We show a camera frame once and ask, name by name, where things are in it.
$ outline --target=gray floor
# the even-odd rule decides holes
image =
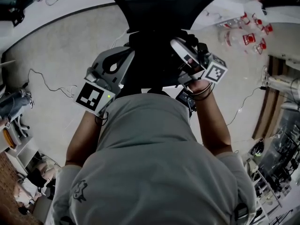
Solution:
[[[107,50],[128,27],[118,7],[105,7],[73,15],[52,23],[18,43],[7,53],[7,60],[16,59],[8,67],[8,83],[13,87],[27,81],[30,68],[44,74],[52,89],[78,84],[86,69],[98,54]],[[246,55],[229,50],[218,41],[218,31],[208,27],[193,31],[200,41],[207,43],[211,52],[227,62],[229,71],[214,93],[221,112],[229,123],[246,96],[259,87],[261,71],[267,56]],[[117,45],[128,41],[128,35]],[[24,123],[30,125],[36,144],[46,155],[63,165],[68,144],[83,115],[83,109],[72,103],[63,93],[50,92],[40,75],[30,73],[27,87],[32,92],[35,107],[24,113]],[[166,89],[176,96],[178,89]],[[257,90],[229,126],[234,150],[246,153],[253,145],[251,135],[257,123],[264,92]],[[201,142],[197,117],[191,128]]]

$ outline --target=gray t-shirt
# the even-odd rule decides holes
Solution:
[[[255,212],[240,157],[215,157],[197,143],[183,104],[139,94],[107,112],[97,151],[57,176],[54,224],[230,224],[240,200]]]

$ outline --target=person in white shirt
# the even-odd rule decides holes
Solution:
[[[47,163],[45,162],[39,164],[25,179],[16,182],[14,197],[20,213],[23,215],[28,213],[30,205],[42,196],[42,192],[45,191],[46,185],[52,180],[55,173],[55,168],[47,171]]]
[[[235,224],[240,205],[244,223],[253,218],[255,191],[211,90],[194,96],[204,146],[188,109],[152,92],[123,92],[102,128],[84,114],[56,179],[53,224]]]

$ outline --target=chair backrest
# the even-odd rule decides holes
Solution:
[[[191,29],[197,16],[213,0],[115,0],[129,24],[129,32],[171,28]]]

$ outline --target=sleeve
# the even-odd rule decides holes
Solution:
[[[239,154],[224,152],[216,156],[235,176],[238,184],[239,197],[248,207],[249,214],[256,213],[256,194],[253,183],[244,168]]]
[[[80,170],[80,166],[67,165],[64,166],[57,174],[55,194],[52,202],[52,225],[61,224],[60,222],[62,218],[68,218],[70,220],[70,188],[72,187],[72,183]]]

